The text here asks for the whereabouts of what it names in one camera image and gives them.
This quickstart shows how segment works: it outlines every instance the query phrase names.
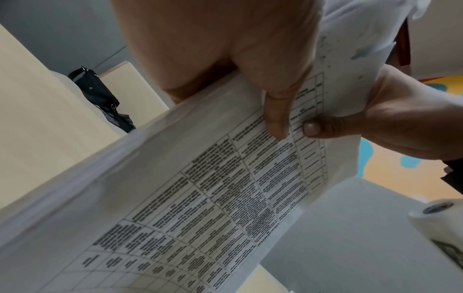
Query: tape roll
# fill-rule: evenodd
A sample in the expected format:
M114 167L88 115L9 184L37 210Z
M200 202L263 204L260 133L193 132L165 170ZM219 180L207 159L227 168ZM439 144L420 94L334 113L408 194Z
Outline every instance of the tape roll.
M409 220L463 272L463 199L430 202Z

